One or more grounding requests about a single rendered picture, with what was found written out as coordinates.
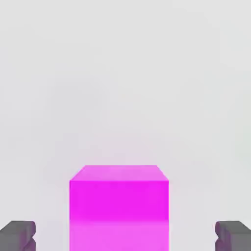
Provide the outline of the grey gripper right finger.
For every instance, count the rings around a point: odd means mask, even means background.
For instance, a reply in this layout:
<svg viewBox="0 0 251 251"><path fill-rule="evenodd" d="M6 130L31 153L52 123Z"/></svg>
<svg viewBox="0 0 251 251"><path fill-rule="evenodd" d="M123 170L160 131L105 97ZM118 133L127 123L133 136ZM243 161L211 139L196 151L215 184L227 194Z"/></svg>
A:
<svg viewBox="0 0 251 251"><path fill-rule="evenodd" d="M240 221L217 221L215 251L251 251L251 229Z"/></svg>

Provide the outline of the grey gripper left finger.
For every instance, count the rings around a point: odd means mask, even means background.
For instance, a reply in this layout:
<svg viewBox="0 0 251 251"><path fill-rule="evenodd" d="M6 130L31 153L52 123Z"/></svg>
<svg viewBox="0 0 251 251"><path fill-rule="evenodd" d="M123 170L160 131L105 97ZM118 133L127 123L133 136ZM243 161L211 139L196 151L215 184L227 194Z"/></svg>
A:
<svg viewBox="0 0 251 251"><path fill-rule="evenodd" d="M0 230L0 251L36 251L34 221L10 221Z"/></svg>

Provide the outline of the small magenta cube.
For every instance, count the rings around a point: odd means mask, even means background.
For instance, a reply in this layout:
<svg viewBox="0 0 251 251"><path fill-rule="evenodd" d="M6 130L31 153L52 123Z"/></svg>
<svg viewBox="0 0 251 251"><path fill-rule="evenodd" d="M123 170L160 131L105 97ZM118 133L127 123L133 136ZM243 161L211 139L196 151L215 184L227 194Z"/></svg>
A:
<svg viewBox="0 0 251 251"><path fill-rule="evenodd" d="M169 251L169 181L156 165L86 165L69 182L69 251Z"/></svg>

